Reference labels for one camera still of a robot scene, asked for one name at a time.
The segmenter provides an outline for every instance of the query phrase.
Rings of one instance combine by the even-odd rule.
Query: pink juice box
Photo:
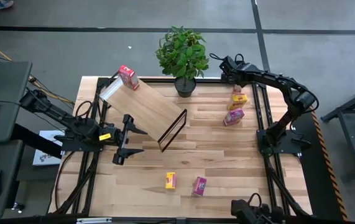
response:
[[[241,118],[244,117],[244,111],[240,108],[228,111],[226,117],[224,118],[224,125],[229,126],[239,122]]]
[[[192,189],[192,194],[197,196],[203,196],[205,191],[206,179],[203,177],[197,177],[194,183],[194,188]]]
[[[122,78],[122,82],[125,86],[132,90],[136,90],[137,87],[139,87],[139,79],[133,69],[128,68],[126,65],[122,65],[118,70],[118,74]]]

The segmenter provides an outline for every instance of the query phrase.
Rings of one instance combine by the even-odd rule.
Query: black plant pot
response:
[[[177,93],[181,97],[190,97],[191,93],[194,91],[196,87],[195,79],[186,79],[182,77],[178,77],[175,79],[175,88]]]

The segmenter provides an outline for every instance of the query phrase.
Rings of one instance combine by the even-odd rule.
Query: green leaves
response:
[[[192,45],[192,49],[195,50],[195,51],[199,51],[199,50],[202,49],[202,45],[200,45],[200,44]]]
[[[182,76],[186,75],[186,74],[185,74],[186,69],[187,69],[187,67],[186,67],[186,66],[183,66],[183,67],[177,72],[176,77],[182,77]]]
[[[184,63],[187,63],[187,57],[185,56],[185,54],[182,54],[181,60],[182,60]]]
[[[202,41],[205,42],[200,33],[173,26],[159,40],[159,49],[155,51],[162,73],[188,79],[204,77],[203,71],[209,68],[209,59],[205,56]]]
[[[192,55],[192,52],[193,52],[193,49],[192,49],[191,46],[189,46],[189,47],[187,48],[187,56],[191,56],[191,55]]]
[[[204,77],[204,74],[202,72],[202,70],[198,70],[198,74],[202,76],[202,78]]]

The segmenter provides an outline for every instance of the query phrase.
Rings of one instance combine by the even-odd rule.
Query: toy food item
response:
[[[227,109],[235,110],[237,108],[242,108],[247,101],[245,94],[233,94],[231,99],[228,102]]]
[[[139,79],[133,69],[128,68],[126,65],[122,65],[118,70],[118,74],[122,79],[123,85],[132,90],[136,90],[136,88],[139,87]]]
[[[224,125],[230,126],[239,122],[241,118],[244,117],[244,111],[240,108],[228,111],[226,117],[224,118]]]
[[[197,177],[194,183],[194,188],[192,189],[192,194],[197,196],[203,196],[205,191],[206,179],[203,177]]]
[[[176,173],[175,172],[167,172],[166,173],[166,189],[176,189]]]

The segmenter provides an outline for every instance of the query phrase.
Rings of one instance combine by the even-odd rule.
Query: yellow label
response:
[[[246,95],[233,95],[233,101],[241,101],[241,102],[246,102],[247,98]]]
[[[100,139],[100,141],[105,140],[105,139],[109,139],[111,137],[111,134],[104,134],[102,136],[98,136],[98,138]]]

